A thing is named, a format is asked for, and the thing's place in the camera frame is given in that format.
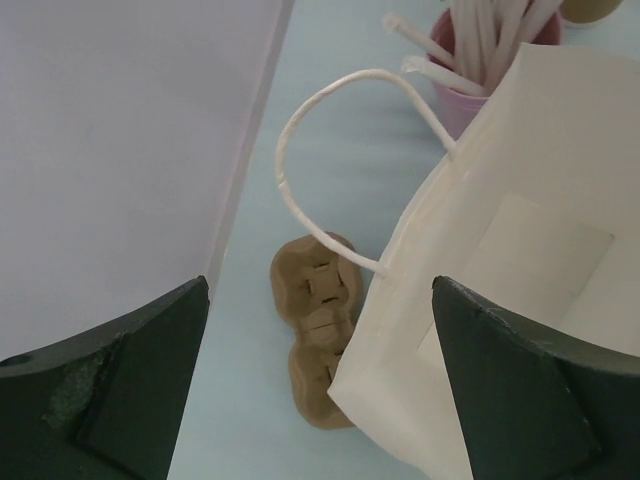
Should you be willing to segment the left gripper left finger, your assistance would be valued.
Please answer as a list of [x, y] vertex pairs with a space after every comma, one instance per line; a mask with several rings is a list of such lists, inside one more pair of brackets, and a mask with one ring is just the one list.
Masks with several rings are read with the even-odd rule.
[[197, 277], [3, 360], [2, 478], [167, 478], [208, 313]]

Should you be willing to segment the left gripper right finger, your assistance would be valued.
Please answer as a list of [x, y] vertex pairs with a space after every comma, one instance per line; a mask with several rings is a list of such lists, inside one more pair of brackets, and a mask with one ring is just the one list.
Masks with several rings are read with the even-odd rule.
[[638, 478], [638, 357], [509, 311], [446, 276], [432, 291], [474, 478]]

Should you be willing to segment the light blue paper bag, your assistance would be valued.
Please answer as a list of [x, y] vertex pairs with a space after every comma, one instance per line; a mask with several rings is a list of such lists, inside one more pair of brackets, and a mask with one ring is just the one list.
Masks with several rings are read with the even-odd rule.
[[[401, 89], [446, 150], [377, 260], [311, 221], [284, 171], [302, 118], [361, 80]], [[435, 278], [639, 359], [637, 61], [583, 46], [523, 45], [457, 140], [406, 80], [357, 71], [295, 111], [278, 139], [275, 172], [297, 220], [373, 273], [330, 396], [373, 442], [427, 477], [476, 479], [435, 326]]]

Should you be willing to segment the stacked brown pulp carriers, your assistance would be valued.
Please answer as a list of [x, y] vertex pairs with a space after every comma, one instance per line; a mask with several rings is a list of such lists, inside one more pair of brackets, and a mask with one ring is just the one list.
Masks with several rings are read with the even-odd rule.
[[296, 408], [316, 428], [351, 428], [328, 389], [363, 301], [360, 267], [307, 235], [280, 248], [270, 281], [276, 310], [295, 334], [288, 369]]

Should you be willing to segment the pink straw holder cup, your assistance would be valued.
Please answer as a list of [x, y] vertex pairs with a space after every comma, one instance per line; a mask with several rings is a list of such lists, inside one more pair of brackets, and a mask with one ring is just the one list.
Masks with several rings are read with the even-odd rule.
[[[547, 46], [559, 45], [562, 33], [562, 17], [557, 11], [531, 43]], [[449, 9], [446, 9], [433, 25], [430, 38], [443, 47], [447, 53], [454, 53], [454, 28]], [[432, 81], [432, 85], [438, 103], [438, 118], [448, 133], [457, 140], [482, 109], [487, 97], [469, 96], [441, 85], [435, 80]]]

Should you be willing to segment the stack of paper cups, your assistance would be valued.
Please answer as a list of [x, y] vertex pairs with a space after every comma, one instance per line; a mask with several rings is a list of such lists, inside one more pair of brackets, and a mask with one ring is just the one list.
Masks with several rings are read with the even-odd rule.
[[587, 28], [609, 17], [622, 3], [622, 0], [564, 0], [560, 13], [567, 26]]

